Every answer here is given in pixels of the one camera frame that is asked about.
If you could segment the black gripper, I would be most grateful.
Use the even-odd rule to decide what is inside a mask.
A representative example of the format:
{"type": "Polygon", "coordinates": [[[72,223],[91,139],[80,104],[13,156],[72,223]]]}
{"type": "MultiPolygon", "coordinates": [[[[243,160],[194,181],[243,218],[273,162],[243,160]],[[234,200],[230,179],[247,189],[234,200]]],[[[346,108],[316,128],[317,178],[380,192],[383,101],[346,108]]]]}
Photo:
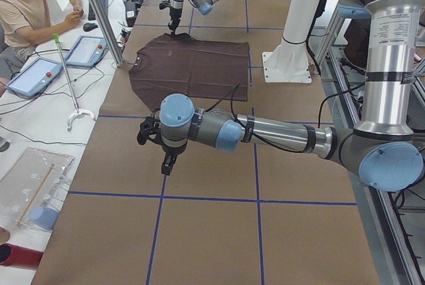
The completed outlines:
{"type": "Polygon", "coordinates": [[[165,157],[161,165],[161,173],[164,175],[170,175],[170,169],[173,168],[177,160],[177,156],[181,154],[181,148],[163,145],[162,149],[165,152],[165,157]]]}
{"type": "Polygon", "coordinates": [[[174,35],[176,28],[179,26],[181,21],[181,9],[170,8],[169,10],[170,22],[168,24],[171,34],[174,35]]]}

